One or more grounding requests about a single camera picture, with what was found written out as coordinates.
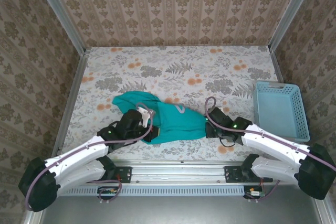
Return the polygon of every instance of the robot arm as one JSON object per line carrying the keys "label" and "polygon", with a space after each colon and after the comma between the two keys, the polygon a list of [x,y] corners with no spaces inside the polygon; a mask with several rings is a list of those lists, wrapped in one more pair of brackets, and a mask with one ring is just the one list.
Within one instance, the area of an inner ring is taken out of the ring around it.
{"label": "robot arm", "polygon": [[246,182],[252,172],[259,178],[268,177],[297,184],[315,199],[325,198],[336,178],[335,164],[325,147],[319,144],[310,147],[293,143],[264,131],[244,118],[238,117],[233,121],[217,107],[212,107],[206,114],[209,118],[206,123],[207,137],[225,138],[229,142],[256,148],[278,159],[270,160],[250,154],[241,166]]}
{"label": "robot arm", "polygon": [[[278,159],[270,160],[250,154],[241,166],[245,182],[249,182],[249,174],[252,173],[259,178],[270,177],[298,184],[309,196],[316,199],[325,198],[336,172],[305,154],[312,154],[334,167],[323,146],[309,147],[290,142],[265,132],[249,120],[237,118],[233,121],[219,108],[211,108],[206,115],[209,118],[205,127],[206,137],[225,138],[230,142],[256,148]],[[116,125],[112,123],[103,128],[97,136],[70,152],[45,161],[40,158],[32,160],[19,183],[25,197],[31,190],[26,202],[33,211],[41,211],[70,188],[93,180],[112,179],[116,167],[106,155],[135,143],[131,141],[135,138],[144,138],[150,142],[155,137],[150,133],[152,121],[149,127],[144,127],[147,126],[149,117],[146,110],[129,110]],[[109,141],[109,145],[104,144],[104,141]]]}
{"label": "robot arm", "polygon": [[148,119],[149,113],[143,108],[129,110],[119,122],[101,129],[97,136],[69,152],[45,161],[40,158],[32,160],[19,182],[24,196],[27,196],[37,176],[47,167],[50,168],[31,189],[28,199],[31,209],[41,211],[47,208],[58,196],[76,186],[93,180],[112,179],[116,166],[106,155],[135,143],[127,140],[144,135],[148,131]]}

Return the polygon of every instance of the teal shirt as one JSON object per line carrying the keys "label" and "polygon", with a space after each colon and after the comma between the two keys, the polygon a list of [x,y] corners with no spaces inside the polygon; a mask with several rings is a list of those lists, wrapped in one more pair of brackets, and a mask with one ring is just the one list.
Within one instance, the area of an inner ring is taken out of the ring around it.
{"label": "teal shirt", "polygon": [[184,108],[181,113],[176,106],[161,102],[156,96],[142,91],[129,91],[115,97],[112,104],[123,114],[142,102],[156,112],[153,125],[160,128],[160,134],[148,144],[161,144],[176,140],[194,140],[205,137],[205,118],[197,111]]}

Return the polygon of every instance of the wallpaper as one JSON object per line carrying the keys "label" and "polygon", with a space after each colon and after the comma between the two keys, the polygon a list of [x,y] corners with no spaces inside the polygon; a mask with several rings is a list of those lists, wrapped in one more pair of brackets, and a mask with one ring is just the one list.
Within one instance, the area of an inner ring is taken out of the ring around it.
{"label": "wallpaper", "polygon": [[20,223],[18,182],[48,158],[79,56],[46,0],[0,0],[0,223]]}
{"label": "wallpaper", "polygon": [[336,0],[304,0],[276,55],[284,80],[300,86],[311,140],[336,162]]}
{"label": "wallpaper", "polygon": [[290,0],[61,0],[87,47],[267,45]]}

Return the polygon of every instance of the wire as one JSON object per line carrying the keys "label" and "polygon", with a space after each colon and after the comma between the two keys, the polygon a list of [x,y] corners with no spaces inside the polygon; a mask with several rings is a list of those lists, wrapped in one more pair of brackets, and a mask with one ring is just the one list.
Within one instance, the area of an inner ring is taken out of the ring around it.
{"label": "wire", "polygon": [[101,198],[101,194],[103,193],[103,191],[107,191],[109,190],[109,188],[101,188],[99,190],[99,194],[98,194],[98,198],[100,199],[100,202],[110,202],[110,201],[113,201],[116,199],[116,197],[119,195],[119,193],[121,192],[121,189],[122,189],[122,183],[119,181],[119,180],[114,180],[114,179],[109,179],[109,180],[94,180],[94,181],[91,181],[89,183],[97,183],[97,184],[102,184],[102,183],[118,183],[118,191],[115,193],[115,195],[109,199],[109,200],[104,200]]}
{"label": "wire", "polygon": [[297,151],[297,152],[301,152],[301,153],[303,153],[303,154],[305,154],[305,155],[307,155],[307,156],[309,156],[309,157],[315,159],[316,161],[320,162],[321,164],[323,164],[323,165],[329,167],[329,168],[332,169],[334,172],[336,172],[336,167],[333,166],[333,165],[331,165],[331,164],[329,164],[328,162],[326,162],[326,161],[320,159],[319,157],[316,157],[316,156],[312,155],[312,154],[309,153],[309,152],[306,152],[306,151],[304,151],[304,150],[302,150],[302,149],[299,149],[299,148],[297,148],[297,147],[295,147],[295,146],[293,146],[293,145],[291,145],[291,144],[288,144],[288,143],[286,143],[286,142],[283,142],[283,141],[281,141],[281,140],[278,140],[277,138],[275,138],[275,137],[273,137],[273,136],[270,136],[270,135],[268,135],[268,134],[265,134],[264,132],[250,131],[250,130],[236,130],[236,129],[226,128],[226,127],[223,127],[223,126],[219,125],[218,123],[216,123],[214,120],[211,119],[211,117],[209,116],[209,113],[208,113],[208,111],[207,111],[207,105],[208,105],[208,102],[209,102],[210,99],[213,99],[213,100],[214,100],[214,105],[213,105],[212,107],[215,107],[215,105],[216,105],[216,98],[214,98],[214,97],[208,97],[208,98],[205,100],[205,104],[204,104],[205,115],[206,115],[206,117],[208,118],[208,120],[209,120],[213,125],[215,125],[216,127],[220,128],[220,129],[222,129],[222,130],[225,130],[225,131],[241,132],[241,133],[251,133],[251,134],[256,134],[256,135],[259,135],[259,136],[266,137],[266,138],[271,139],[271,140],[273,140],[273,141],[275,141],[275,142],[277,142],[277,143],[279,143],[279,144],[282,144],[282,145],[284,145],[284,146],[286,146],[286,147],[288,147],[288,148],[291,148],[292,150],[295,150],[295,151]]}
{"label": "wire", "polygon": [[223,144],[222,139],[219,139],[219,141],[220,141],[220,143],[221,143],[224,147],[226,147],[226,148],[230,148],[230,147],[233,147],[233,146],[236,145],[236,142],[234,142],[233,145],[227,146],[227,145]]}
{"label": "wire", "polygon": [[278,180],[277,183],[275,184],[275,186],[272,188],[271,191],[269,191],[268,194],[266,194],[264,197],[262,198],[259,198],[259,199],[256,199],[254,198],[253,196],[251,195],[248,195],[248,194],[245,194],[247,197],[251,198],[251,199],[254,199],[255,201],[260,201],[260,200],[264,200],[266,199],[267,197],[269,197],[272,193],[274,193],[275,189],[277,189],[278,185],[279,185],[280,181]]}
{"label": "wire", "polygon": [[260,179],[260,183],[261,183],[261,188],[262,188],[262,190],[263,190],[264,192],[266,192],[266,191],[265,191],[265,188],[264,188],[264,179],[263,179],[263,178]]}
{"label": "wire", "polygon": [[33,187],[35,186],[35,184],[37,183],[37,181],[42,177],[42,175],[44,173],[46,173],[47,171],[49,171],[51,168],[59,165],[60,163],[62,163],[64,160],[66,160],[67,158],[83,151],[83,150],[86,150],[87,148],[90,148],[90,147],[93,147],[93,146],[96,146],[96,145],[99,145],[99,144],[105,144],[105,145],[108,145],[108,144],[117,144],[117,143],[132,143],[132,142],[137,142],[137,141],[140,141],[142,140],[144,137],[146,137],[152,130],[152,127],[153,127],[153,118],[154,118],[154,115],[155,115],[155,111],[153,110],[150,110],[148,109],[148,107],[143,104],[143,103],[137,103],[136,104],[136,107],[138,108],[139,106],[142,106],[144,107],[148,112],[149,112],[149,115],[150,115],[150,120],[151,120],[151,124],[148,128],[148,130],[142,135],[142,136],[139,136],[135,139],[130,139],[130,140],[116,140],[116,141],[101,141],[101,142],[95,142],[95,143],[92,143],[92,144],[88,144],[86,146],[83,146],[82,148],[79,148],[77,150],[75,150],[74,152],[71,152],[69,153],[68,155],[65,155],[64,157],[60,158],[58,161],[52,163],[51,165],[49,165],[48,167],[44,168],[42,170],[42,172],[40,172],[36,177],[35,179],[33,180],[33,182],[31,183],[28,191],[27,191],[27,194],[26,194],[26,199],[25,199],[25,206],[26,206],[26,209],[29,210],[29,211],[33,211],[33,209],[30,207],[29,205],[29,198],[30,198],[30,195],[32,193],[32,189]]}
{"label": "wire", "polygon": [[256,190],[256,189],[257,189],[258,187],[260,187],[260,186],[261,186],[261,180],[260,180],[260,183],[259,183],[258,186],[256,186],[256,187],[251,187],[250,189],[246,190],[245,192],[247,193],[248,191],[251,191],[251,189]]}

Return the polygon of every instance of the plastic basket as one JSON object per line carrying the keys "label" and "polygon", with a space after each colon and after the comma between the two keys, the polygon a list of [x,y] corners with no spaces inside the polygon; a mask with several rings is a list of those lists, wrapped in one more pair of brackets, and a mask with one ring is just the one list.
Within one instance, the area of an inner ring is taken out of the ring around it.
{"label": "plastic basket", "polygon": [[254,91],[255,123],[293,142],[310,140],[306,114],[297,85],[258,81]]}

